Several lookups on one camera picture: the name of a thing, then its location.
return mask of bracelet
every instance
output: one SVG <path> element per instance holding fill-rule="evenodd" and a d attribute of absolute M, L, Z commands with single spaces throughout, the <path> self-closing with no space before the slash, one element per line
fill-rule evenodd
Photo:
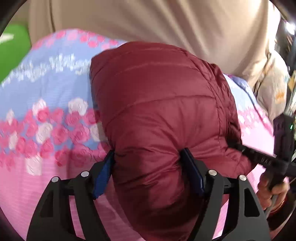
<path fill-rule="evenodd" d="M 285 204 L 286 201 L 287 201 L 287 196 L 282 201 L 281 205 L 279 205 L 275 210 L 273 210 L 273 211 L 270 212 L 270 215 L 275 214 L 277 211 L 279 211 L 281 209 L 281 207 Z"/>

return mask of beige fabric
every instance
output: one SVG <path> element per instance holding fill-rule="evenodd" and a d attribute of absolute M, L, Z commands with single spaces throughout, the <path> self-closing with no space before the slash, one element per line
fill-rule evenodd
<path fill-rule="evenodd" d="M 173 44 L 248 80 L 251 87 L 280 20 L 268 0 L 30 0 L 29 17 L 33 43 L 53 31 L 81 28 Z"/>
<path fill-rule="evenodd" d="M 275 50 L 272 51 L 254 91 L 258 104 L 267 112 L 271 122 L 285 110 L 289 77 L 285 61 Z"/>

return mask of green plastic chair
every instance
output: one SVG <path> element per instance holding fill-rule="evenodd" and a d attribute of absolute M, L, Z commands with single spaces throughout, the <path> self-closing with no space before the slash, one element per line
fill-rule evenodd
<path fill-rule="evenodd" d="M 29 52 L 31 41 L 26 27 L 9 24 L 0 37 L 0 83 Z"/>

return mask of pink and blue fabric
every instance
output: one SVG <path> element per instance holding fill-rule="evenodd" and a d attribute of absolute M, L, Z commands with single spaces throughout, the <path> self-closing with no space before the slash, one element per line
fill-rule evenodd
<path fill-rule="evenodd" d="M 93 56 L 124 43 L 78 29 L 57 32 L 37 42 L 0 86 L 0 207 L 22 238 L 50 179 L 73 178 L 109 151 L 89 67 Z M 251 89 L 242 79 L 225 78 L 244 144 L 273 153 L 272 126 Z M 248 175 L 255 189 L 262 172 L 257 167 Z M 95 205 L 112 241 L 143 240 L 128 223 L 112 178 Z M 70 207 L 76 235 L 83 238 L 73 198 Z M 226 210 L 225 205 L 215 236 Z"/>

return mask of bright light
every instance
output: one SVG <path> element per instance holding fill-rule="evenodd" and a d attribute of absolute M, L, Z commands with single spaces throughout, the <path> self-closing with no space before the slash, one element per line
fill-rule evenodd
<path fill-rule="evenodd" d="M 295 24 L 290 24 L 290 23 L 286 22 L 286 28 L 290 34 L 292 34 L 292 35 L 295 34 L 295 28 L 296 28 Z"/>

